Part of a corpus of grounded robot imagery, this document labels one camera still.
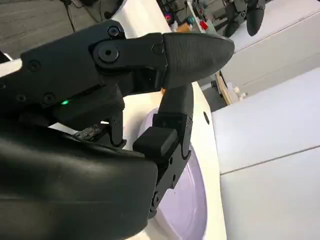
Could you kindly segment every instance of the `gray floor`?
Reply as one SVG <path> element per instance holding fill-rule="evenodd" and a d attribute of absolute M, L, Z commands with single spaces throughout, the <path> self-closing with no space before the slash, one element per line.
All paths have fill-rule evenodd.
<path fill-rule="evenodd" d="M 102 12 L 109 10 L 116 2 L 102 1 Z M 77 31 L 96 24 L 85 8 L 70 5 L 70 11 Z M 100 20 L 97 10 L 96 18 Z M 59 0 L 0 1 L 0 50 L 13 58 L 19 58 L 24 51 L 72 33 L 67 11 Z"/>

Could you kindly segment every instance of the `white tabletop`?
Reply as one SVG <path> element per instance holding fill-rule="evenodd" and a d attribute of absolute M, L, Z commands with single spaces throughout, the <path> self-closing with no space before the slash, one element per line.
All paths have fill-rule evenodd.
<path fill-rule="evenodd" d="M 127 38 L 141 37 L 153 32 L 167 33 L 171 31 L 155 0 L 127 0 L 113 19 L 122 24 Z M 0 64 L 0 76 L 17 71 L 20 67 L 20 60 Z M 192 86 L 194 110 L 191 143 L 201 168 L 208 209 L 204 239 L 226 240 L 220 194 L 219 162 L 211 111 L 198 83 L 195 82 Z M 123 138 L 127 139 L 126 149 L 132 149 L 132 143 L 137 138 L 143 119 L 151 110 L 159 107 L 161 98 L 161 92 L 132 95 L 124 98 Z M 204 112 L 209 117 L 209 124 L 205 120 Z M 154 220 L 149 221 L 144 231 L 130 239 L 167 239 L 165 234 L 155 227 L 154 223 Z"/>

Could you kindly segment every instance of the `white cabinet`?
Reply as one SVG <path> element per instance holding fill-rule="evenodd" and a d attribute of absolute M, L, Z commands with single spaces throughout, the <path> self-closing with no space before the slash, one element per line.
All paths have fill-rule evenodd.
<path fill-rule="evenodd" d="M 231 37 L 235 54 L 222 69 L 225 81 L 252 96 L 320 67 L 319 23 L 317 0 L 271 1 L 257 35 L 243 23 Z"/>
<path fill-rule="evenodd" d="M 212 113 L 228 240 L 320 239 L 320 68 Z"/>
<path fill-rule="evenodd" d="M 221 176 L 228 240 L 320 239 L 320 148 Z"/>

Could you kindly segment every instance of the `green led light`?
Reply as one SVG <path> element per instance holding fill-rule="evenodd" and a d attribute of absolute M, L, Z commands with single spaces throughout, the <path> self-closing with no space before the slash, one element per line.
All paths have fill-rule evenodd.
<path fill-rule="evenodd" d="M 65 100 L 65 101 L 63 101 L 62 103 L 61 103 L 61 105 L 67 105 L 69 103 L 69 101 L 68 100 Z"/>

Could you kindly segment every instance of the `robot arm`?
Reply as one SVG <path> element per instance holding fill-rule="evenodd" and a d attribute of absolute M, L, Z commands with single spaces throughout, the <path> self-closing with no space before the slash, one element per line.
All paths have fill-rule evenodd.
<path fill-rule="evenodd" d="M 265 14 L 266 0 L 234 0 L 232 2 L 225 0 L 224 2 L 229 21 L 224 30 L 224 36 L 231 37 L 245 20 L 249 35 L 254 36 L 258 33 Z"/>
<path fill-rule="evenodd" d="M 112 240 L 141 231 L 188 163 L 191 82 L 233 52 L 231 40 L 206 34 L 126 39 L 109 20 L 23 53 L 22 68 L 0 78 L 0 236 Z M 122 150 L 123 98 L 161 88 L 152 127 L 134 151 Z M 80 132 L 47 128 L 56 122 Z"/>

